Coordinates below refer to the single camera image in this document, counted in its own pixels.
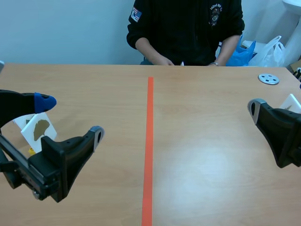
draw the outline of orange tape line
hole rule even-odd
[[[154,146],[154,78],[149,77],[147,89],[146,141],[141,226],[152,226],[152,166]]]

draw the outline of sleeve patch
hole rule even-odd
[[[136,22],[138,22],[141,15],[142,15],[142,12],[138,11],[135,7],[133,7],[131,18],[133,20],[135,20]]]

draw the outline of black sweatshirt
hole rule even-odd
[[[214,62],[219,42],[245,28],[241,0],[135,0],[127,42],[147,38],[175,65]]]

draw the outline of white sink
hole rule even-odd
[[[301,16],[301,0],[282,1],[288,10]],[[299,60],[301,55],[301,18],[291,38],[287,42],[285,49],[285,66],[291,65]]]
[[[301,0],[283,0],[285,7],[301,16]]]

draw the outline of round metal disc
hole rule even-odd
[[[269,85],[277,85],[279,83],[279,78],[273,74],[260,74],[258,79]]]

